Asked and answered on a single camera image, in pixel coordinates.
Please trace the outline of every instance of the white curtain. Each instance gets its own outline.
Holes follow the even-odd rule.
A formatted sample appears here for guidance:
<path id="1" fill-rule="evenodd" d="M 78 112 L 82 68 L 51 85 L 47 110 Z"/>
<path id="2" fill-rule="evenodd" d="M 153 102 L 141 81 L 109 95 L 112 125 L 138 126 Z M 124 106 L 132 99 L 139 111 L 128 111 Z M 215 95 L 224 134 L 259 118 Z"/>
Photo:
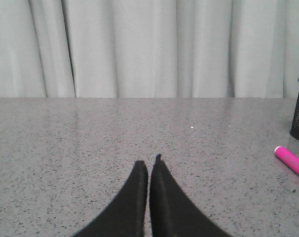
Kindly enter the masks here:
<path id="1" fill-rule="evenodd" d="M 299 0 L 0 0 L 0 97 L 296 97 Z"/>

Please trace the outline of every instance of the gray speckled countertop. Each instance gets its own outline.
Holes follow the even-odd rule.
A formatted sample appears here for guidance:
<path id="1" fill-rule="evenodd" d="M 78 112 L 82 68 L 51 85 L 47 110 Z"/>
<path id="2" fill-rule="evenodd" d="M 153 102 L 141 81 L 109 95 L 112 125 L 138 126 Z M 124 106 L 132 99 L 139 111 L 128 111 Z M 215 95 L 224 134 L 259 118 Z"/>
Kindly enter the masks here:
<path id="1" fill-rule="evenodd" d="M 197 205 L 236 237 L 299 237 L 295 99 L 0 99 L 0 237 L 69 237 L 162 153 Z M 149 208 L 145 229 L 151 236 Z"/>

